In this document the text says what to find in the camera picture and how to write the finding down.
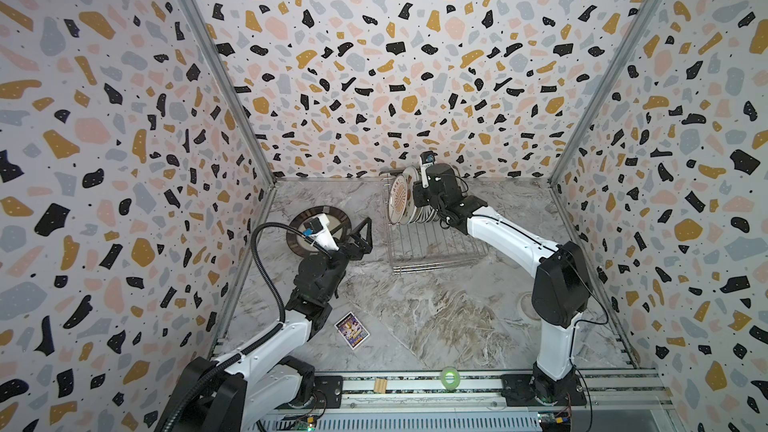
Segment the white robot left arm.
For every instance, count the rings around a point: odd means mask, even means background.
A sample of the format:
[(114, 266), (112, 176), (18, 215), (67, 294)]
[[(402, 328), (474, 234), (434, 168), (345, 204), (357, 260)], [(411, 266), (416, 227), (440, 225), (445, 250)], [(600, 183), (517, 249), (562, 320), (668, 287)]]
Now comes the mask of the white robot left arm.
[[(267, 229), (283, 230), (313, 251), (299, 263), (288, 299), (282, 298), (258, 252), (260, 236)], [(258, 425), (280, 406), (300, 408), (321, 398), (314, 367), (292, 353), (324, 327), (348, 265), (372, 249), (370, 218), (363, 219), (342, 240), (334, 237), (325, 214), (312, 217), (304, 229), (277, 222), (257, 226), (250, 251), (276, 301), (278, 318), (230, 352), (213, 359), (193, 359), (183, 369), (160, 414), (157, 430), (241, 431)]]

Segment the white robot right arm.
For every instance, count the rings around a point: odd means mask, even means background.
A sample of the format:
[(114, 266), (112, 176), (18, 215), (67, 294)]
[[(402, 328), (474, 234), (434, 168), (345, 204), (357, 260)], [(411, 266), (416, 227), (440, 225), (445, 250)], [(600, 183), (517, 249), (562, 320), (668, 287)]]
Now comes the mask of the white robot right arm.
[(572, 345), (592, 296), (581, 248), (572, 241), (544, 239), (506, 219), (471, 195), (453, 167), (438, 162), (431, 152), (421, 155), (412, 197), (416, 206), (435, 211), (443, 226), (484, 242), (532, 277), (531, 305), (541, 326), (528, 395), (556, 404), (576, 385)]

